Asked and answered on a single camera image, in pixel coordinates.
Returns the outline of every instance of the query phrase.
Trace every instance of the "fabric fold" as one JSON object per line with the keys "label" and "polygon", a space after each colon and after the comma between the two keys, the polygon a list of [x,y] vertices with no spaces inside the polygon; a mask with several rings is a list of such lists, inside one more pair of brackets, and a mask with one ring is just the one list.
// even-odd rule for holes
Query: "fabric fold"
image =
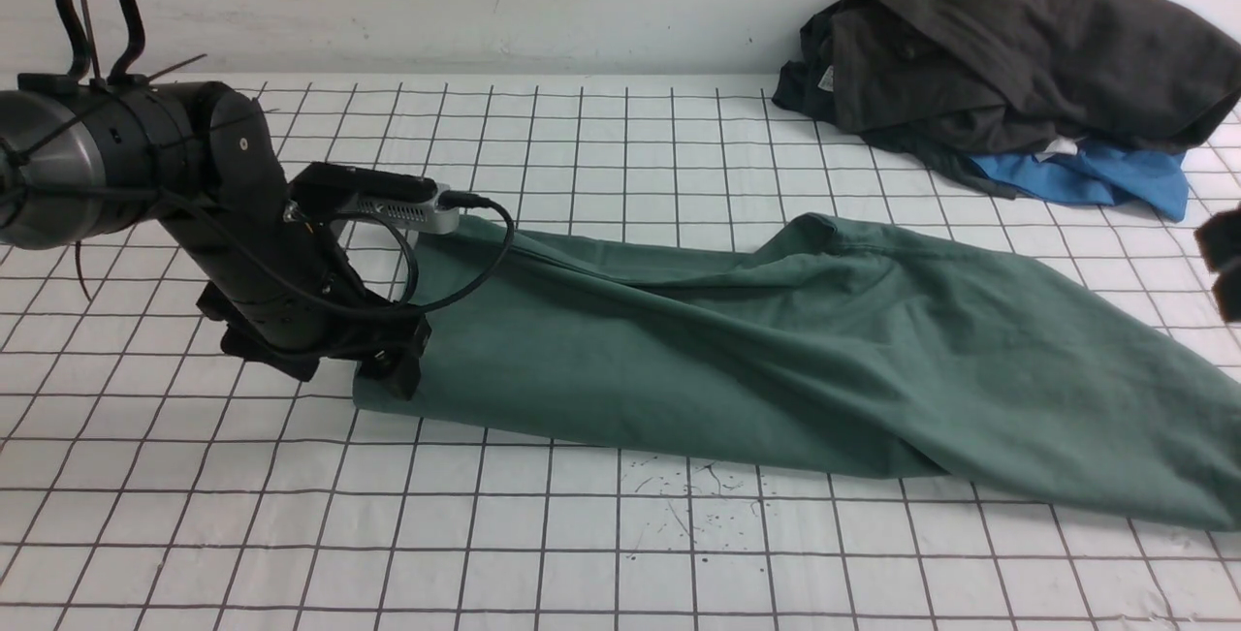
{"label": "fabric fold", "polygon": [[[501,234],[419,240],[414,302]],[[429,318],[416,396],[359,378],[360,407],[1241,528],[1241,388],[1020,256],[819,215],[753,253],[522,232]]]}

